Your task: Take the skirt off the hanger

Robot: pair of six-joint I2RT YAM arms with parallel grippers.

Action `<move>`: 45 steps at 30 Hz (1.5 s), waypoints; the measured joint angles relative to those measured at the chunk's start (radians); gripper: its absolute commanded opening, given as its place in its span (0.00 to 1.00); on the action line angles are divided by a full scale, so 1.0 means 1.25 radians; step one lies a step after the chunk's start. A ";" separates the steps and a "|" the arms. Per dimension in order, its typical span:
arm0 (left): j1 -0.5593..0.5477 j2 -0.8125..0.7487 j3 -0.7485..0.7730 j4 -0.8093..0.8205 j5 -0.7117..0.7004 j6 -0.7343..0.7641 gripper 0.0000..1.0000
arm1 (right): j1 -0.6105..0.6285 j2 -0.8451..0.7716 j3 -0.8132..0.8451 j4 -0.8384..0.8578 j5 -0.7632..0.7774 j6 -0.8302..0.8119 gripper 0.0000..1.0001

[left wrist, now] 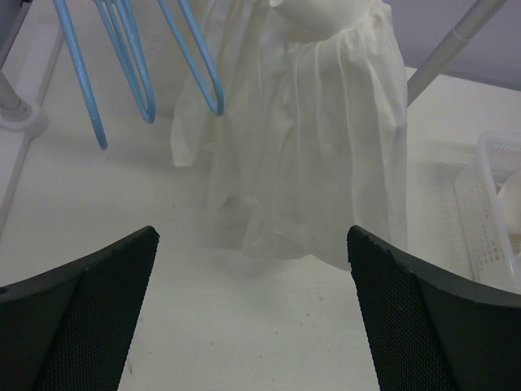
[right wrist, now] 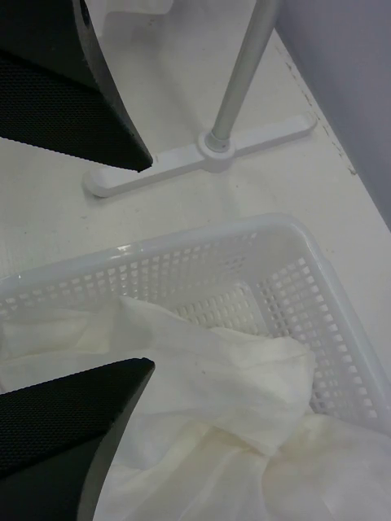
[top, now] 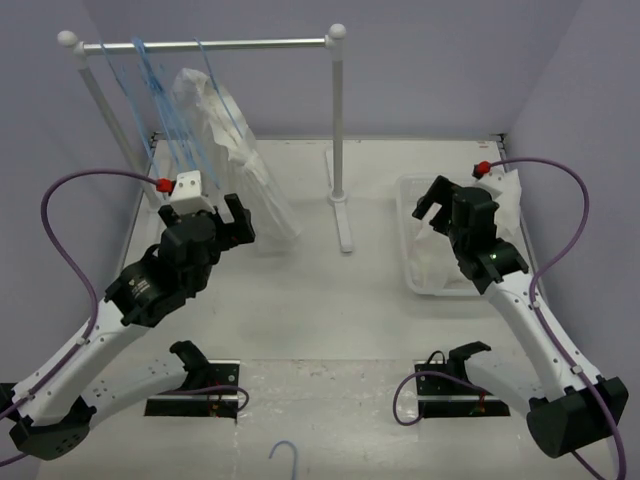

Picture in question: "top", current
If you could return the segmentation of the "white skirt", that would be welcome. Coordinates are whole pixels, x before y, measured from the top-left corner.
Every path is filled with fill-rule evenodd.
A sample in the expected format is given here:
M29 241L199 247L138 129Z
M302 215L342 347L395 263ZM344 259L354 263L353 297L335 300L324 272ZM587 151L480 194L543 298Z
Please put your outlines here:
M288 251L302 231L299 218L258 152L256 138L235 99L224 85L218 85L244 139L233 127L209 75L201 71L179 71L171 89L174 105L202 145L221 190L237 194L250 210L259 249Z

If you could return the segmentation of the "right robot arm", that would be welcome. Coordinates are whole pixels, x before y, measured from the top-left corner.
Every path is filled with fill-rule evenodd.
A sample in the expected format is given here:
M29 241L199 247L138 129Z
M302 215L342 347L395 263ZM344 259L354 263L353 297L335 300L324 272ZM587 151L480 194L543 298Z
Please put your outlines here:
M458 267L506 321L535 373L500 361L474 342L451 351L448 385L467 393L478 386L523 415L531 437L551 458L612 436L629 398L617 377L605 378L581 353L532 286L529 267L511 243L497 235L499 208L491 194L438 176L412 215L438 208L430 225L447 237Z

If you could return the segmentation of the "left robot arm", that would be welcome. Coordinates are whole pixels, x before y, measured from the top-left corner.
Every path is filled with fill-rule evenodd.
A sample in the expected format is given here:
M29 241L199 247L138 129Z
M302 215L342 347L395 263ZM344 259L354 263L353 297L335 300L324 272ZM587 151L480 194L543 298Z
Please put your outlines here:
M77 353L37 388L43 367L16 384L1 386L1 404L14 425L9 435L22 456L50 461L76 448L102 421L161 394L218 394L230 386L208 382L207 357L190 341L177 341L168 354L114 377L104 369L129 345L157 327L203 291L223 252L255 240L251 213L235 194L224 201L232 222L216 210L179 214L165 205L159 243L126 267L107 288L89 333L72 339Z

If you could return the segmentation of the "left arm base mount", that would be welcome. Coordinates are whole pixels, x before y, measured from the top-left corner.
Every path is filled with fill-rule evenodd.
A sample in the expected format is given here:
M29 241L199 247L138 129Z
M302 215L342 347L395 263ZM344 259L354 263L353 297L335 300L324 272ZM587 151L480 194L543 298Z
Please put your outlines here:
M239 386L240 361L208 359L191 341L174 343L185 373L178 387L171 387L146 401L146 417L227 418L237 420L248 405L248 393Z

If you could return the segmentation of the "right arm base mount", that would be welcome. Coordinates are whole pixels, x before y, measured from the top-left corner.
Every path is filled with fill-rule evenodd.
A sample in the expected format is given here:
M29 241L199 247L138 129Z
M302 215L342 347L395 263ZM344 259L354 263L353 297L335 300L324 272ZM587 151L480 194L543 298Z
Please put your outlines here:
M425 361L414 365L414 372L405 377L396 388L392 400L392 415L401 426L410 427L423 419L432 418L485 418L511 415L506 403L493 397L488 391L474 385L467 374L466 362L474 356L491 352L489 345L471 342L445 354L434 351ZM402 420L398 400L405 386L415 382L417 415Z

